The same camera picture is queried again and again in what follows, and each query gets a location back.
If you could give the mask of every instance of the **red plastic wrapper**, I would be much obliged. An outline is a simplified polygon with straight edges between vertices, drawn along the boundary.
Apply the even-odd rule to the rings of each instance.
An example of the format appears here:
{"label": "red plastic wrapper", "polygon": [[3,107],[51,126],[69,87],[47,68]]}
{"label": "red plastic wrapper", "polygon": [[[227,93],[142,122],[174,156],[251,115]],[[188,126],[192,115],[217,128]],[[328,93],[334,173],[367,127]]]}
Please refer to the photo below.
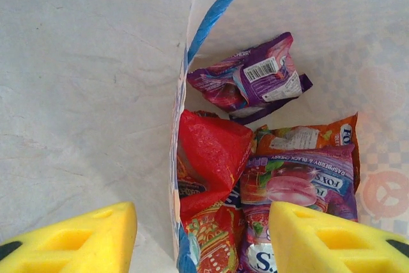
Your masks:
{"label": "red plastic wrapper", "polygon": [[200,187],[199,193],[181,196],[182,220],[226,200],[249,158],[252,136],[251,129],[232,121],[182,113],[178,153],[189,162],[190,180]]}
{"label": "red plastic wrapper", "polygon": [[251,141],[250,129],[214,114],[181,115],[177,160],[181,221],[193,245],[190,249],[199,249],[194,255],[199,258],[199,273],[234,273],[238,268],[245,225],[238,179]]}

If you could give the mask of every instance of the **black tip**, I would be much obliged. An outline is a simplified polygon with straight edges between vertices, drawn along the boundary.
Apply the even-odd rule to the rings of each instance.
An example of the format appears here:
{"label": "black tip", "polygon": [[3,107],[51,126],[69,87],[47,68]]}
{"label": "black tip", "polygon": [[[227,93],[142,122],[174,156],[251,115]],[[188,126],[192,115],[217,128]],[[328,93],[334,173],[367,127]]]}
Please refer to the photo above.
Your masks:
{"label": "black tip", "polygon": [[409,244],[392,239],[386,240],[386,242],[388,242],[391,246],[395,247],[399,252],[409,258]]}
{"label": "black tip", "polygon": [[0,261],[6,258],[8,255],[10,255],[16,249],[18,249],[21,245],[22,245],[22,242],[14,241],[14,242],[6,243],[0,246]]}

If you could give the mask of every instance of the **white surface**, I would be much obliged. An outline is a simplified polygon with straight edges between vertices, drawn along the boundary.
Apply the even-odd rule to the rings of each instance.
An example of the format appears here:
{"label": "white surface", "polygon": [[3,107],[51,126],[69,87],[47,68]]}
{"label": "white surface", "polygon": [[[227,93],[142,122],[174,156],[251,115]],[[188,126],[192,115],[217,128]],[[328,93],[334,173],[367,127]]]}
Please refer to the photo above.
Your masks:
{"label": "white surface", "polygon": [[131,200],[130,271],[173,271],[170,123],[190,1],[0,0],[0,241]]}

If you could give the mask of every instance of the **yellow sponge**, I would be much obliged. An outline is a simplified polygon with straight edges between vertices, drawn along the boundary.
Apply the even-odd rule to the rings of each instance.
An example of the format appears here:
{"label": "yellow sponge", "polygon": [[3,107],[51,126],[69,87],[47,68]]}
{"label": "yellow sponge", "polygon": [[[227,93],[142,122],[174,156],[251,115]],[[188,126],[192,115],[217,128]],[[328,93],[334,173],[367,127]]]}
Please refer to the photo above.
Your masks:
{"label": "yellow sponge", "polygon": [[101,208],[3,242],[0,272],[128,272],[136,231],[133,203]]}
{"label": "yellow sponge", "polygon": [[269,231],[279,273],[409,272],[409,241],[340,217],[273,202]]}

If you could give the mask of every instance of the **white paper bag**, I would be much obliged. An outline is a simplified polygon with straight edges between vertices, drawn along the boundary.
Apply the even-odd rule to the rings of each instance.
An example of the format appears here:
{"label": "white paper bag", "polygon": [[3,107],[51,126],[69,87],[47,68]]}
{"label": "white paper bag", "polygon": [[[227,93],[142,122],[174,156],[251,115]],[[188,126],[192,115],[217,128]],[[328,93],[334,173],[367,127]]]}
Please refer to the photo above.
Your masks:
{"label": "white paper bag", "polygon": [[[408,236],[409,0],[193,0],[187,57],[176,94],[173,183],[178,117],[184,103],[190,110],[226,116],[186,86],[187,70],[285,31],[294,37],[291,55],[297,70],[306,73],[314,86],[249,127],[330,123],[358,111],[360,222]],[[177,191],[171,193],[177,204]],[[174,216],[176,236],[177,210]]]}

